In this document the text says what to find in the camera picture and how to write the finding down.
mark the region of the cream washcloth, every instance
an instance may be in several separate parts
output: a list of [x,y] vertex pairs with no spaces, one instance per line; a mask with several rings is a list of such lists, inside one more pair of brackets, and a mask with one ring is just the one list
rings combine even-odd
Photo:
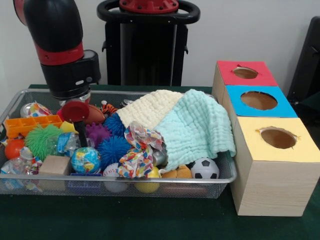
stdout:
[[133,121],[147,129],[154,129],[183,96],[180,92],[157,90],[142,96],[130,105],[117,111],[127,128]]

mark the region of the green spiky ball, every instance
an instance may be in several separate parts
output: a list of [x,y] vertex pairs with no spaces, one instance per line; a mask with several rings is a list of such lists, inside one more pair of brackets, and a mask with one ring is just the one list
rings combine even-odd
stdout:
[[37,126],[34,130],[29,132],[24,143],[31,150],[34,156],[44,161],[50,154],[47,146],[47,140],[52,137],[57,137],[62,134],[62,130],[54,125],[48,125],[46,128]]

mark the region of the yellow box lid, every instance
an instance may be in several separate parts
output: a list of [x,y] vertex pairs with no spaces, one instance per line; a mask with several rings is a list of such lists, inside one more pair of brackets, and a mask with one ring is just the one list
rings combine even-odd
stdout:
[[238,117],[254,161],[319,163],[320,150],[300,118]]

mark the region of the wire mesh basket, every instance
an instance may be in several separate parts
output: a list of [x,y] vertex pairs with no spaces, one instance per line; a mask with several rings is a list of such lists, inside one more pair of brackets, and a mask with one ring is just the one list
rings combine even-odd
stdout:
[[[91,104],[99,106],[102,100],[119,108],[124,99],[137,100],[146,92],[92,91]],[[20,109],[37,101],[53,113],[60,109],[58,100],[47,89],[27,89],[18,92],[0,116],[1,137],[6,136],[4,121],[20,118]],[[7,161],[5,147],[0,146],[0,167]],[[55,176],[0,174],[0,194],[59,195],[59,196],[122,196],[216,199],[228,183],[237,176],[234,160],[229,152],[221,152],[215,162],[220,169],[219,179],[148,178],[127,179],[103,176]]]

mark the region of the white ball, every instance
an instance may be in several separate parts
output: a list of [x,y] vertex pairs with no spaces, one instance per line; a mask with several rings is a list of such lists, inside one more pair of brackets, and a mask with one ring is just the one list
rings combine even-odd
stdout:
[[191,173],[194,179],[218,179],[220,170],[212,159],[200,158],[193,162]]
[[[120,175],[117,173],[118,163],[113,163],[106,167],[106,169],[103,171],[104,177],[120,177]],[[128,184],[125,182],[110,182],[105,181],[104,182],[105,188],[112,192],[112,193],[121,193],[125,191],[128,188]]]

